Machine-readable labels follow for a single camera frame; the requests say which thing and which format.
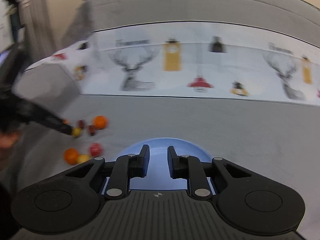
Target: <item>person's hand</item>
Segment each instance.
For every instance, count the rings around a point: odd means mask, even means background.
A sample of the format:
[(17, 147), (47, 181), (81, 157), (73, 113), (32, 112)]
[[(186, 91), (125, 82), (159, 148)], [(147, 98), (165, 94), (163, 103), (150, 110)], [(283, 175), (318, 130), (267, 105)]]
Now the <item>person's hand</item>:
[(0, 132), (0, 171), (2, 171), (9, 161), (9, 156), (12, 153), (13, 145), (19, 139), (19, 133), (17, 131), (10, 134)]

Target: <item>yellow lamp print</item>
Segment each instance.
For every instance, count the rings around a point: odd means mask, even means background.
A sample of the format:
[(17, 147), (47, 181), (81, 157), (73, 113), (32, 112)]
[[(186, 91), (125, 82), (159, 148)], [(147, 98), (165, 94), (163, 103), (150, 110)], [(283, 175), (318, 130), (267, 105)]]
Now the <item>yellow lamp print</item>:
[(311, 61), (305, 56), (302, 57), (301, 61), (303, 81), (306, 84), (312, 84)]
[(181, 43), (169, 39), (164, 44), (164, 71), (181, 70)]

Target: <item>deer antler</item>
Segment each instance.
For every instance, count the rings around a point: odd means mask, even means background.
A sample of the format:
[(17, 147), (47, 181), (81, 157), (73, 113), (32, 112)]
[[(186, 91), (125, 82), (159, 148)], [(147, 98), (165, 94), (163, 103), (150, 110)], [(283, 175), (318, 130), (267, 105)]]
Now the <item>deer antler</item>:
[(288, 70), (285, 72), (285, 77), (286, 78), (292, 78), (292, 74), (297, 71), (297, 64), (296, 62), (290, 57), (292, 64), (287, 64), (288, 65)]
[(151, 60), (153, 60), (157, 55), (158, 52), (156, 52), (155, 50), (150, 50), (149, 48), (143, 47), (145, 49), (145, 51), (147, 52), (147, 55), (142, 57), (140, 56), (140, 61), (134, 65), (134, 69), (138, 70), (139, 68), (141, 68), (144, 64), (150, 62)]
[(273, 68), (275, 71), (277, 71), (280, 75), (283, 75), (281, 70), (277, 66), (278, 63), (277, 62), (272, 62), (272, 57), (271, 57), (270, 54), (268, 56), (264, 56), (263, 55), (263, 58), (271, 68)]
[(110, 59), (121, 67), (124, 67), (126, 70), (129, 68), (129, 64), (127, 63), (126, 57), (120, 57), (121, 50), (117, 50), (113, 55), (109, 54)]

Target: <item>black bell print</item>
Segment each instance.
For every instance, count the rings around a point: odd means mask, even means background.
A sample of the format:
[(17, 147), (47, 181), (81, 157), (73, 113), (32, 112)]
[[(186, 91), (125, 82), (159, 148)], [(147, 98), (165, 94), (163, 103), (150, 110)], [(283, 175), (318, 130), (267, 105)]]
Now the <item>black bell print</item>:
[(215, 53), (226, 53), (225, 45), (221, 43), (220, 37), (213, 37), (209, 45), (209, 51)]

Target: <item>deer print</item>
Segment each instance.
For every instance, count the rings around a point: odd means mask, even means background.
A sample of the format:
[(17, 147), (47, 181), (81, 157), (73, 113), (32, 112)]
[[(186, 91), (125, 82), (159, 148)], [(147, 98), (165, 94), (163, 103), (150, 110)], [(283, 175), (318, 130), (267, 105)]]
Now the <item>deer print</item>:
[(127, 57), (121, 57), (121, 50), (117, 50), (113, 55), (109, 55), (110, 59), (116, 64), (122, 67), (122, 70), (126, 73), (121, 90), (122, 91), (143, 91), (149, 90), (154, 87), (153, 82), (142, 82), (137, 80), (137, 73), (142, 69), (143, 65), (152, 61), (158, 53), (155, 50), (143, 47), (146, 51), (145, 56), (140, 56), (139, 62), (134, 67), (130, 67), (127, 63)]
[(294, 100), (304, 100), (304, 94), (300, 90), (294, 90), (291, 88), (289, 82), (292, 79), (292, 74), (297, 71), (296, 63), (291, 59), (291, 64), (288, 64), (288, 69), (285, 74), (278, 67), (278, 62), (273, 61), (273, 56), (263, 56), (268, 65), (276, 71), (277, 76), (281, 79), (282, 88), (287, 98)]

